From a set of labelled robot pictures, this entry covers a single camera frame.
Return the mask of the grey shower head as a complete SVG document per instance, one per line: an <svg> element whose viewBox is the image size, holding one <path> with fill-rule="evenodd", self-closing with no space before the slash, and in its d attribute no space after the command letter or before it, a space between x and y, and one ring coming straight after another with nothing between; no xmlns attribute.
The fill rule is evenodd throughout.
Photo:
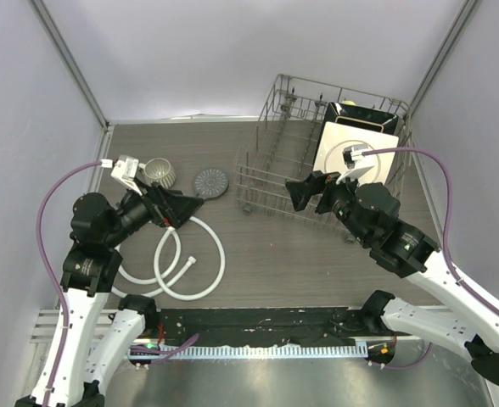
<svg viewBox="0 0 499 407"><path fill-rule="evenodd" d="M229 185L228 173L215 167L201 170L193 179L195 195L204 200L221 197L228 190Z"/></svg>

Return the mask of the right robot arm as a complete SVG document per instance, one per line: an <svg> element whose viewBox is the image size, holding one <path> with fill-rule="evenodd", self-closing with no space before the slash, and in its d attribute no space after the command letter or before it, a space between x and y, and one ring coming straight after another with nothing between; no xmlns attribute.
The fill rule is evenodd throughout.
<svg viewBox="0 0 499 407"><path fill-rule="evenodd" d="M445 248L400 220L401 203L383 183L361 185L316 171L285 186L294 210L320 196L318 214L334 214L378 266L421 287L454 314L432 316L393 294L375 292L361 314L366 332L389 329L419 336L462 356L499 386L499 299L455 266Z"/></svg>

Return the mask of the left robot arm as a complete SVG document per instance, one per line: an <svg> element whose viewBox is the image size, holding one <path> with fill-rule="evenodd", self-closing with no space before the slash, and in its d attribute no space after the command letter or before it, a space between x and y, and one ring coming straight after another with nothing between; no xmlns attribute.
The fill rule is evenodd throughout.
<svg viewBox="0 0 499 407"><path fill-rule="evenodd" d="M99 316L112 291L122 257L116 246L148 223L178 228L203 205L159 184L129 191L117 207L98 192L73 206L73 245L57 284L61 310L42 374L18 406L102 406L111 379L137 337L152 337L159 326L155 301L128 294L109 330L92 345Z"/></svg>

